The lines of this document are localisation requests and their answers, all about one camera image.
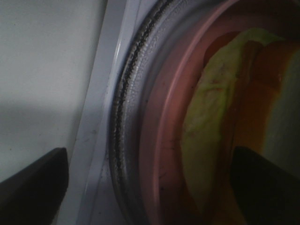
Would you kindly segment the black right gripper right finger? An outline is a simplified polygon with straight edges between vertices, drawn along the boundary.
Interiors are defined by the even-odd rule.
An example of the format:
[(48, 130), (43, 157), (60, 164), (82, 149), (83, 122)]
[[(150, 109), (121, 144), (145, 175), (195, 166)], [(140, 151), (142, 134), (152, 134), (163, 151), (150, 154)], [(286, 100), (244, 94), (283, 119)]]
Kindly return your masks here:
[(300, 180), (253, 150), (235, 147), (231, 186), (246, 224), (300, 223)]

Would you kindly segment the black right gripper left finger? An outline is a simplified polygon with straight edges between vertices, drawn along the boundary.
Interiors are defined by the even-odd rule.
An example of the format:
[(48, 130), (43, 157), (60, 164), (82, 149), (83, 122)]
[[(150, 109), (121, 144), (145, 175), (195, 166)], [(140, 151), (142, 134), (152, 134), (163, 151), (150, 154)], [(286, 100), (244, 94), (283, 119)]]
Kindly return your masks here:
[(52, 224), (68, 182), (67, 150), (55, 148), (0, 183), (0, 223)]

